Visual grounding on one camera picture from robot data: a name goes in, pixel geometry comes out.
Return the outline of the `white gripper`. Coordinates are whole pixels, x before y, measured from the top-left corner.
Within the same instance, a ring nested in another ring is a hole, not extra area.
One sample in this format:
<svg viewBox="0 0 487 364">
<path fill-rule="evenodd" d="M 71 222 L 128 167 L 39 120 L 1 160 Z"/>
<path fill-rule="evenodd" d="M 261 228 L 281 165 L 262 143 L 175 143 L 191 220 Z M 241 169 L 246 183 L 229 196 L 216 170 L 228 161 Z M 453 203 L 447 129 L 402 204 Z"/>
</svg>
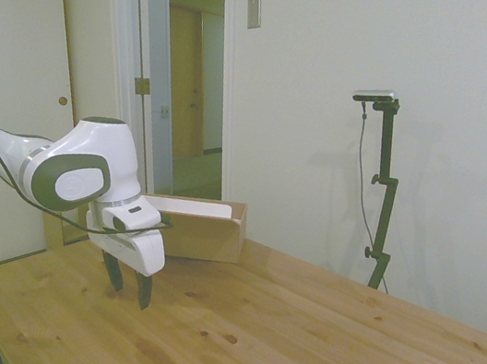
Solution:
<svg viewBox="0 0 487 364">
<path fill-rule="evenodd" d="M 90 240 L 102 249 L 102 258 L 108 277 L 115 291 L 124 286 L 120 262 L 135 269 L 137 280 L 137 301 L 139 308 L 145 310 L 151 301 L 153 278 L 165 266 L 163 238 L 159 230 L 144 233 L 94 234 L 102 230 L 94 215 L 87 212 L 87 229 Z"/>
</svg>

